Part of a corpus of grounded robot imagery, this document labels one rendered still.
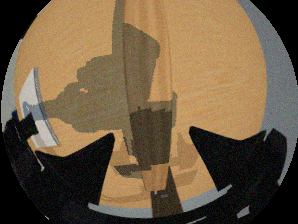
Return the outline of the long wooden board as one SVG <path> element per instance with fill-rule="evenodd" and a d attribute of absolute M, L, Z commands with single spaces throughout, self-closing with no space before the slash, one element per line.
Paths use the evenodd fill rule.
<path fill-rule="evenodd" d="M 172 53 L 164 0 L 125 0 L 122 60 L 128 115 L 145 192 L 165 190 L 172 136 Z"/>

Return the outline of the brown wooden post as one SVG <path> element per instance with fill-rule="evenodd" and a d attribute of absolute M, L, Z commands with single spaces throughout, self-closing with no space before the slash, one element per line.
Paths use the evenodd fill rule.
<path fill-rule="evenodd" d="M 150 192 L 150 202 L 152 202 L 152 217 L 166 217 L 170 214 L 184 213 L 181 208 L 180 194 L 177 192 L 172 171 L 168 168 L 166 176 L 165 190 L 157 190 L 157 194 Z"/>

